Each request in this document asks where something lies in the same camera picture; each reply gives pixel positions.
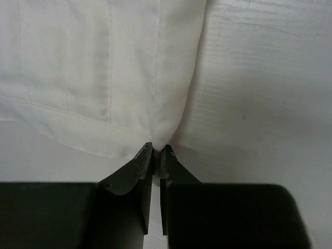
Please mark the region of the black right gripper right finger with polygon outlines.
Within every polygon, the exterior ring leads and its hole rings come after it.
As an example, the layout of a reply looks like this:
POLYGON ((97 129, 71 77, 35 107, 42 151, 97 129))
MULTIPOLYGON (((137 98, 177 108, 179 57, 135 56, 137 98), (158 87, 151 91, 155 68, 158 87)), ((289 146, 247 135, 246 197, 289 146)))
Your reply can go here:
POLYGON ((160 158, 169 248, 310 248, 293 196, 274 184, 203 183, 167 145, 160 158))

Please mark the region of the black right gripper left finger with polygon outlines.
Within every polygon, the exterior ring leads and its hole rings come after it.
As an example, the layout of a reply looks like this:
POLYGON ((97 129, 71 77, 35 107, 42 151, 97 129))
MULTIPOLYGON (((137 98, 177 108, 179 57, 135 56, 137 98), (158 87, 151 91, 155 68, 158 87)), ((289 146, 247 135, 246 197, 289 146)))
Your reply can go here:
POLYGON ((98 183, 1 183, 1 248, 142 248, 153 146, 98 183))

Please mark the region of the white pleated skirt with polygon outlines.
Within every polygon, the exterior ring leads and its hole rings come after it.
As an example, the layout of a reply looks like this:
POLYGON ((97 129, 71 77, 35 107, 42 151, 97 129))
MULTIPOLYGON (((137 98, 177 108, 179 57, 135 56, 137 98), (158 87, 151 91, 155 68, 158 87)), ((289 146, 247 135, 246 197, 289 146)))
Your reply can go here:
POLYGON ((207 1, 1 1, 1 180, 97 182, 175 133, 207 1))

